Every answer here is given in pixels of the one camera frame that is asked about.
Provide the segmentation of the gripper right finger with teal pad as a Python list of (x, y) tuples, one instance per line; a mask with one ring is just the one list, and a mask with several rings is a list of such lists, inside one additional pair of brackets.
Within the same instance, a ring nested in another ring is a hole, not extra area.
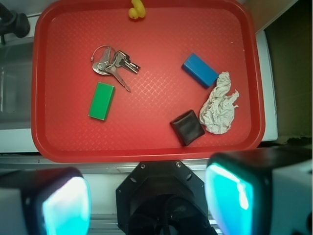
[(313, 153), (275, 146), (213, 154), (204, 178), (209, 211), (225, 235), (310, 235)]

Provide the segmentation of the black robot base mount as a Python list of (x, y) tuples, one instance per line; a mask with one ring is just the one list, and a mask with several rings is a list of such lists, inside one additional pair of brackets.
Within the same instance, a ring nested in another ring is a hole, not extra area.
[(181, 161), (140, 162), (116, 189), (127, 235), (215, 235), (204, 182)]

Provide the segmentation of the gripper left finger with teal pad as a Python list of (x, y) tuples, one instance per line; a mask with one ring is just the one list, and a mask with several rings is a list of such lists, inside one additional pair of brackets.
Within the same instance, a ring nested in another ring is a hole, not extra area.
[(90, 217), (89, 184), (76, 168), (0, 175), (2, 235), (86, 235)]

